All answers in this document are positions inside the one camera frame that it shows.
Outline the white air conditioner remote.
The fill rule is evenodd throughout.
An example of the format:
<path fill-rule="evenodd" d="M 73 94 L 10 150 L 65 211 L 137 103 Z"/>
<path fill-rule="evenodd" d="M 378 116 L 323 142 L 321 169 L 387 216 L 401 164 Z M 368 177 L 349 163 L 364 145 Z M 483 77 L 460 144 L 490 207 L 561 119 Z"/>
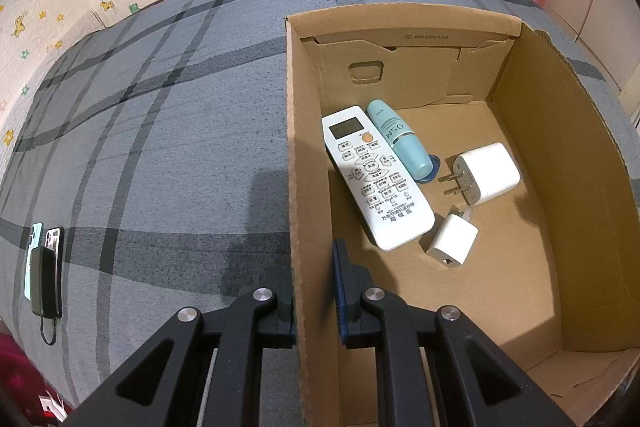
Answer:
<path fill-rule="evenodd" d="M 393 251 L 431 231 L 435 215 L 426 197 L 360 107 L 321 122 L 326 150 L 378 248 Z"/>

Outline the dark cased smartphone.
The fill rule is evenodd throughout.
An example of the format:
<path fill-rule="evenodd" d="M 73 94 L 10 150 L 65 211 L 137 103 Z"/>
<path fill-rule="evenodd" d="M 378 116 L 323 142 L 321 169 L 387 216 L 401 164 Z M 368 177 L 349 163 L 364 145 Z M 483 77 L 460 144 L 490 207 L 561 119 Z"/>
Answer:
<path fill-rule="evenodd" d="M 44 236 L 41 262 L 41 300 L 44 316 L 62 317 L 62 249 L 64 230 L 49 229 Z"/>

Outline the brown cardboard box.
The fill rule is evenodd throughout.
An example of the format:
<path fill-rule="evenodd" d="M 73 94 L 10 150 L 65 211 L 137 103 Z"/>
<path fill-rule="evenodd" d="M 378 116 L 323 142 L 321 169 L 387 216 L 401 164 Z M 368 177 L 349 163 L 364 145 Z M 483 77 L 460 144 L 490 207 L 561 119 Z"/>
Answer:
<path fill-rule="evenodd" d="M 332 244 L 410 305 L 458 307 L 579 426 L 637 424 L 639 147 L 549 36 L 497 12 L 437 4 L 347 5 L 291 15 L 288 188 L 303 418 L 378 425 L 374 355 L 338 340 Z M 456 157 L 502 143 L 520 183 L 471 207 L 463 265 L 431 257 L 431 236 L 382 251 L 333 167 L 321 121 L 382 100 L 440 157 L 422 186 L 431 226 L 468 193 Z"/>

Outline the large white charger block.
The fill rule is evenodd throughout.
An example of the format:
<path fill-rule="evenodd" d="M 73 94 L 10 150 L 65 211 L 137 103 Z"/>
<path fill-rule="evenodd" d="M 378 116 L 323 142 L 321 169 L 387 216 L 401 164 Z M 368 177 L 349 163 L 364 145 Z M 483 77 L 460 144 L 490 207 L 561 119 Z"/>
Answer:
<path fill-rule="evenodd" d="M 504 144 L 495 142 L 458 155 L 451 172 L 438 181 L 456 182 L 445 194 L 462 194 L 474 207 L 511 191 L 520 183 L 521 173 Z"/>

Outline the light blue smartphone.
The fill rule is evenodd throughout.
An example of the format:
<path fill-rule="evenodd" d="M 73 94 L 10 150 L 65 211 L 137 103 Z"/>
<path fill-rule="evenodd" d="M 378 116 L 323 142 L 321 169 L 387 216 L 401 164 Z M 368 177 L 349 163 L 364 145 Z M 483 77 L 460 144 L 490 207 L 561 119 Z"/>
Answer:
<path fill-rule="evenodd" d="M 42 238 L 43 224 L 41 222 L 33 223 L 29 233 L 24 273 L 24 297 L 27 300 L 32 300 L 32 276 L 30 275 L 32 272 L 32 253 L 40 246 Z"/>

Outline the small white plug adapter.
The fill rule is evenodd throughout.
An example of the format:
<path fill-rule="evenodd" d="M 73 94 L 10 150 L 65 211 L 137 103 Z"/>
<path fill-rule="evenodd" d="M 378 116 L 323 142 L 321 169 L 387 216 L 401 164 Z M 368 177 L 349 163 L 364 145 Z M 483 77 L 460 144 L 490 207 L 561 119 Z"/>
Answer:
<path fill-rule="evenodd" d="M 424 253 L 447 268 L 464 265 L 478 234 L 478 228 L 471 222 L 472 214 L 471 206 L 450 211 L 420 238 Z"/>

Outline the light blue cosmetic tube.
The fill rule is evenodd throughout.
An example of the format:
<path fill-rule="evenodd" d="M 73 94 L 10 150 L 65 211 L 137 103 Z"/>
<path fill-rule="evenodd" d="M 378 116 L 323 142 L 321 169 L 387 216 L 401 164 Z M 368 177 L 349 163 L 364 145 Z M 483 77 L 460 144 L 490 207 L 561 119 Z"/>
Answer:
<path fill-rule="evenodd" d="M 367 114 L 413 180 L 423 178 L 432 170 L 430 154 L 389 105 L 382 100 L 373 100 L 367 106 Z"/>

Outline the grey plaid blanket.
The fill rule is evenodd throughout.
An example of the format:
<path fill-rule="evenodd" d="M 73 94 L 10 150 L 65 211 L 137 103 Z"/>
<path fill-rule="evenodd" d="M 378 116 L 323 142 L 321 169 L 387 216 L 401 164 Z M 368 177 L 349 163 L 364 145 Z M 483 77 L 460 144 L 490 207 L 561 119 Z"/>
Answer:
<path fill-rule="evenodd" d="M 382 3 L 516 17 L 624 114 L 533 0 L 164 0 L 83 38 L 38 86 L 1 187 L 2 319 L 70 403 L 68 425 L 309 426 L 286 20 Z M 624 116 L 614 134 L 639 147 Z M 40 246 L 64 230 L 58 319 L 24 297 L 35 222 Z M 373 352 L 375 426 L 579 426 L 458 307 L 410 305 L 369 272 L 371 344 L 338 340 Z M 277 340 L 277 279 L 294 291 L 291 349 Z"/>

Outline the black power bank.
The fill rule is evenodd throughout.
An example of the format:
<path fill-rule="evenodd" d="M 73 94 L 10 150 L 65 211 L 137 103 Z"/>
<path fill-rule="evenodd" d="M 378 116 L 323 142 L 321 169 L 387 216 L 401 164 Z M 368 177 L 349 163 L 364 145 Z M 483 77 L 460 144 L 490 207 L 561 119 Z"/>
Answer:
<path fill-rule="evenodd" d="M 34 249 L 29 276 L 32 313 L 45 319 L 62 317 L 58 254 L 46 246 Z"/>

